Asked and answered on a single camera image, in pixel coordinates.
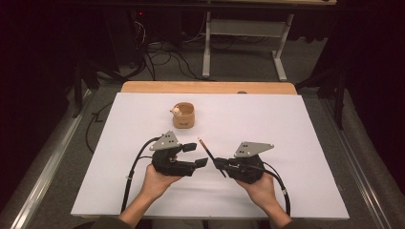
hand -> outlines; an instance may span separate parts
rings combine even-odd
[[[260,208],[265,209],[279,204],[274,191],[274,178],[272,175],[263,173],[262,178],[252,184],[239,180],[236,180],[236,182],[246,189],[251,200]]]
[[[137,197],[118,216],[119,219],[135,228],[151,204],[181,177],[170,177],[156,172],[152,164],[146,167],[145,179]]]
[[[143,180],[140,195],[154,201],[161,197],[170,185],[181,177],[170,177],[158,173],[152,164],[146,167],[145,179]]]
[[[250,199],[268,215],[278,228],[282,228],[291,222],[291,218],[284,212],[276,199],[274,191],[274,178],[264,173],[262,178],[252,184],[236,180],[246,189]]]

wooden cup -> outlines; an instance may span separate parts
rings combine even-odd
[[[173,115],[173,125],[178,129],[189,129],[194,126],[194,106],[191,103],[181,102],[175,105],[181,114]]]

white board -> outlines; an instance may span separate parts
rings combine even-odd
[[[169,110],[179,102],[195,107],[192,129],[176,129]],[[345,204],[300,95],[277,94],[117,94],[72,214],[119,215],[126,176],[143,144],[173,131],[180,143],[198,143],[196,151],[178,160],[208,157],[200,137],[214,157],[233,157],[242,141],[274,144],[260,154],[280,174],[291,202],[291,216],[347,219]],[[151,156],[149,147],[143,156]],[[145,167],[136,167],[128,204],[140,190]],[[284,197],[276,184],[276,196]],[[146,212],[148,218],[265,219],[245,190],[224,178],[211,160],[192,177],[174,183]]]

dark background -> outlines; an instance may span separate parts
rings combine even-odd
[[[313,73],[317,75],[334,66],[342,51],[359,37],[346,65],[347,89],[376,150],[404,193],[405,8],[401,1],[339,3],[367,6],[372,11],[341,17],[297,13],[288,39],[304,36],[310,42],[329,37]],[[203,18],[199,12],[145,12],[145,25],[178,45],[181,31],[197,33]],[[77,57],[94,59],[112,70],[117,68],[117,59],[102,9],[62,10],[47,0],[2,1],[0,32],[3,209],[69,105],[65,93],[73,85]]]

sleeve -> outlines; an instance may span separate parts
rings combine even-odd
[[[128,224],[118,218],[100,217],[91,229],[132,229]]]
[[[291,221],[289,224],[284,226],[282,229],[319,229],[319,227],[315,226],[308,220],[297,219],[297,220]]]

